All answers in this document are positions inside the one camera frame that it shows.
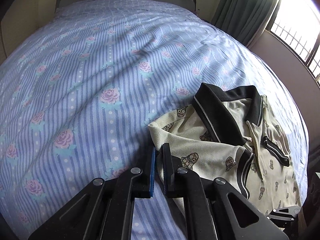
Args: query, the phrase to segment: gray curtain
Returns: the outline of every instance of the gray curtain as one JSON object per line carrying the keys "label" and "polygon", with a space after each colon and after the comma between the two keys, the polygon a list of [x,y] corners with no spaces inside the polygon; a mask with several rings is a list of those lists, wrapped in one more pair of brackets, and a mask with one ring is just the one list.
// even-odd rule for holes
{"label": "gray curtain", "polygon": [[211,24],[244,46],[259,37],[279,0],[220,0]]}

